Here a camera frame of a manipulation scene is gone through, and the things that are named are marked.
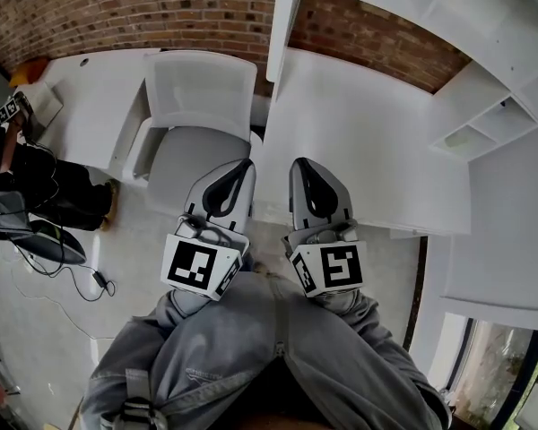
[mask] orange object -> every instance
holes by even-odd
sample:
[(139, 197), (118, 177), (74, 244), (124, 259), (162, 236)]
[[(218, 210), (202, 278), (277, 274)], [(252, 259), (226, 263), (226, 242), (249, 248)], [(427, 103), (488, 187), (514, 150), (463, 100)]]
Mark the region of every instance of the orange object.
[(15, 88), (21, 84), (33, 84), (42, 76), (48, 62), (49, 60), (45, 57), (38, 57), (18, 65), (18, 68), (12, 75), (9, 86)]

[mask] white desk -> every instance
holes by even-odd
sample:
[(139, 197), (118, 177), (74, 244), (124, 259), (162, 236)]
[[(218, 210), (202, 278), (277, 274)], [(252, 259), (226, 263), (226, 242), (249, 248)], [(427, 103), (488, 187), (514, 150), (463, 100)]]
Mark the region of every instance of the white desk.
[(113, 176), (149, 115), (143, 57), (159, 49), (127, 49), (52, 61), (45, 81), (64, 104), (40, 139), (60, 159)]
[(368, 68), (288, 48), (256, 164), (254, 217), (291, 223), (289, 169), (307, 157), (347, 187), (359, 223), (470, 233), (468, 164), (429, 148), (421, 117), (431, 97)]

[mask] white chair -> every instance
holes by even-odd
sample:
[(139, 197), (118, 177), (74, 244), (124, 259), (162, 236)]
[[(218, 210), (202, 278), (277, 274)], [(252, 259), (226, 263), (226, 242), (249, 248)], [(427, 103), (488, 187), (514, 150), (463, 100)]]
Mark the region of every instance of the white chair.
[[(197, 180), (228, 163), (236, 166), (250, 157), (252, 144), (260, 146), (250, 132), (257, 69), (204, 51), (164, 52), (145, 62), (152, 117), (137, 133), (123, 179), (147, 187), (153, 210), (179, 215)], [(243, 188), (252, 196), (253, 186)]]

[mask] gray hoodie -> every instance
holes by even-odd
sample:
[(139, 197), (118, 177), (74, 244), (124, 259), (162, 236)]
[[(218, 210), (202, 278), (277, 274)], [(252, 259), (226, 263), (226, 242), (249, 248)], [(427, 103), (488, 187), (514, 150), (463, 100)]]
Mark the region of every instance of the gray hoodie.
[(110, 427), (137, 369), (170, 429), (205, 429), (276, 357), (334, 428), (439, 430), (422, 395), (450, 418), (375, 301), (358, 290), (307, 299), (286, 279), (240, 272), (219, 302), (173, 290), (129, 322), (90, 379), (82, 428)]

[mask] brick wall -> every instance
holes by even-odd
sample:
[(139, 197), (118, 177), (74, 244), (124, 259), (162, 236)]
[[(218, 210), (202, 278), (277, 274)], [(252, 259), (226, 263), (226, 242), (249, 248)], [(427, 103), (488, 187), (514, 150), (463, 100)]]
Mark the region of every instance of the brick wall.
[(265, 81), (274, 0), (0, 0), (0, 64), (130, 47), (204, 48), (259, 67)]
[(427, 30), (358, 0), (301, 0), (289, 46), (365, 65), (431, 93), (471, 60)]

